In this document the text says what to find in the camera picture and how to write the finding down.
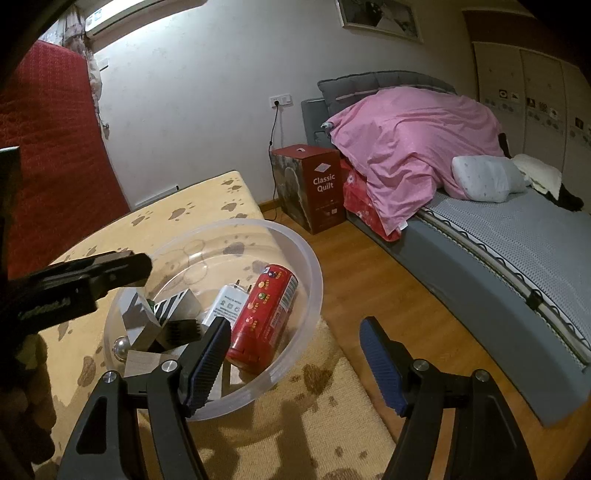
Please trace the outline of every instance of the power cord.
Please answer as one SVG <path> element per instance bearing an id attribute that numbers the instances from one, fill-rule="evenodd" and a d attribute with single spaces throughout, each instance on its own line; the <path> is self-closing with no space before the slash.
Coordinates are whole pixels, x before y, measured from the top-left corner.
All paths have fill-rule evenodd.
<path id="1" fill-rule="evenodd" d="M 269 140 L 269 164 L 271 165 L 271 174 L 273 175 L 273 198 L 272 202 L 275 204 L 275 194 L 277 193 L 277 181 L 275 180 L 275 172 L 273 171 L 273 161 L 271 159 L 271 147 L 273 146 L 273 136 L 275 134 L 275 126 L 277 124 L 277 115 L 279 114 L 279 100 L 275 100 L 275 120 L 273 120 L 273 128 L 271 128 L 271 139 Z M 277 220 L 277 207 L 275 207 L 275 217 L 272 222 Z"/>

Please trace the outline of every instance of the floral curtain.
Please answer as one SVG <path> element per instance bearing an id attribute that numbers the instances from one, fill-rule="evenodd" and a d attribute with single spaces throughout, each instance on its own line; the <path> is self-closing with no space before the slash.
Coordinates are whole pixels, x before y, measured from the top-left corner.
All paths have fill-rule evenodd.
<path id="1" fill-rule="evenodd" d="M 86 20 L 82 10 L 77 5 L 72 5 L 39 39 L 61 45 L 68 50 L 75 51 L 86 59 L 96 116 L 105 134 L 107 134 L 109 126 L 103 124 L 99 110 L 99 99 L 103 83 L 100 79 L 100 70 L 92 51 L 92 45 L 86 36 Z"/>

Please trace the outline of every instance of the power outlet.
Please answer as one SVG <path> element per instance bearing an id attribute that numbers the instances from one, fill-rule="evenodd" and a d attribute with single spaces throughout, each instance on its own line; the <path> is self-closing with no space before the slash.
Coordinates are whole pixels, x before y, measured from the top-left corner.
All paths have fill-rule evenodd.
<path id="1" fill-rule="evenodd" d="M 269 97 L 269 106 L 271 108 L 275 108 L 275 101 L 279 102 L 279 106 L 289 106 L 294 104 L 289 93 Z"/>

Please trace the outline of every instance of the red cushion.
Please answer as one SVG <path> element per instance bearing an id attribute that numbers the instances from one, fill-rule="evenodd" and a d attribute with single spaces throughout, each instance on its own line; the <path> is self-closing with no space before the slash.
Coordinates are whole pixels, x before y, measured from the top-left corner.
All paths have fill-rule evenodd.
<path id="1" fill-rule="evenodd" d="M 10 278 L 46 266 L 129 213 L 80 55 L 43 41 L 27 53 L 0 92 L 0 148 L 15 145 L 22 185 L 8 245 Z"/>

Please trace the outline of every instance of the wardrobe door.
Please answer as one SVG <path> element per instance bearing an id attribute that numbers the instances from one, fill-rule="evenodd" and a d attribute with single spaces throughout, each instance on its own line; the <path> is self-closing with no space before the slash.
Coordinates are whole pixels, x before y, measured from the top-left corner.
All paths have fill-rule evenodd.
<path id="1" fill-rule="evenodd" d="M 567 137 L 562 182 L 591 212 L 591 86 L 581 71 L 563 62 Z"/>
<path id="2" fill-rule="evenodd" d="M 511 155 L 523 153 L 525 90 L 519 49 L 493 43 L 473 45 L 480 101 L 503 125 Z"/>
<path id="3" fill-rule="evenodd" d="M 566 100 L 560 61 L 521 50 L 525 79 L 524 153 L 562 171 Z"/>

